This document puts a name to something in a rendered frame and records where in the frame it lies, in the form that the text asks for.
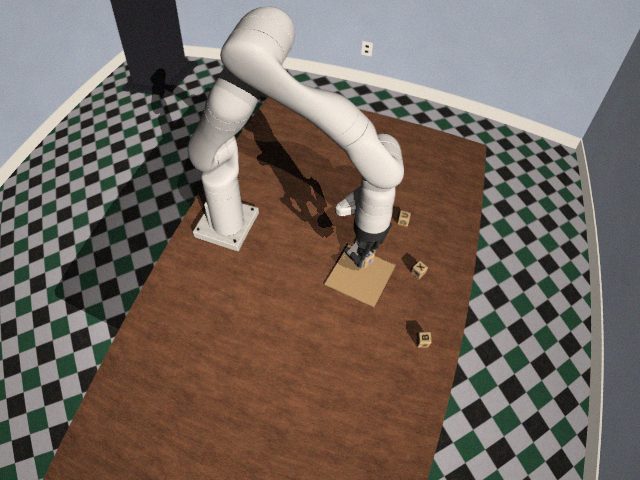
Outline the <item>tan flat mat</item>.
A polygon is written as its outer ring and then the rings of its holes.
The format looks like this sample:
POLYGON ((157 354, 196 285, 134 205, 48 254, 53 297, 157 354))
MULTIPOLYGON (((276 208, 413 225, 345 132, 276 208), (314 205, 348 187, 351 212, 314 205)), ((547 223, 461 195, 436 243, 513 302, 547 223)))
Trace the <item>tan flat mat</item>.
POLYGON ((344 252, 324 285, 375 307, 396 265, 374 256, 359 268, 344 252))

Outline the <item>tan block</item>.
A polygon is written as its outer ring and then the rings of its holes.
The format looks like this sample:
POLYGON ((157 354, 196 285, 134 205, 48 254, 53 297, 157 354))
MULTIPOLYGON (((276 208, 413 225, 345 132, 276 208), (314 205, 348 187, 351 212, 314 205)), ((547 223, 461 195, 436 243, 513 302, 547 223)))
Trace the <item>tan block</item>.
POLYGON ((366 268, 370 263, 373 262, 373 259, 374 259, 374 254, 370 251, 370 253, 366 255, 363 267, 366 268))
POLYGON ((428 267, 425 264, 419 261, 415 266, 413 266, 411 273, 420 279, 426 273, 427 268, 428 267))
POLYGON ((417 335, 417 347, 429 347, 431 344, 431 332, 419 332, 417 335))
POLYGON ((405 211, 400 211, 398 223, 399 225, 408 226, 410 219, 410 213, 405 211))

